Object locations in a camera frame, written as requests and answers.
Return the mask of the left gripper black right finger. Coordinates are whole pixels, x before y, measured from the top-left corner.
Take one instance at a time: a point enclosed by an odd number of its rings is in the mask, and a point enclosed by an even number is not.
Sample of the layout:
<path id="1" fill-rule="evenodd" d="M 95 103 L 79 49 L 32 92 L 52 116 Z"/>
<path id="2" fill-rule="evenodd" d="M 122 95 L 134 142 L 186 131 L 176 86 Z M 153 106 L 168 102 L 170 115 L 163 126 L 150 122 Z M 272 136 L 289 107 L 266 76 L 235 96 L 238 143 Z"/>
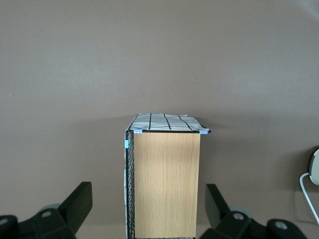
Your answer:
<path id="1" fill-rule="evenodd" d="M 205 211 L 210 227 L 201 239 L 267 239 L 264 225 L 245 211 L 232 210 L 215 184 L 205 187 Z"/>

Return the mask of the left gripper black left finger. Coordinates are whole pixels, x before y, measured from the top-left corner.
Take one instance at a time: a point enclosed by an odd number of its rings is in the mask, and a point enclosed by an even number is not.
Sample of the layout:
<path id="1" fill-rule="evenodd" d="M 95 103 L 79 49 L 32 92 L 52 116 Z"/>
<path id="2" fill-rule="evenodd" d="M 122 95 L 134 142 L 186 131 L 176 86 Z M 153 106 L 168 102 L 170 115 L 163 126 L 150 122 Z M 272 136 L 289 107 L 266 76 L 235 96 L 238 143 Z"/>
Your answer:
<path id="1" fill-rule="evenodd" d="M 18 224 L 18 239 L 74 239 L 92 209 L 92 183 L 81 182 L 57 208 Z"/>

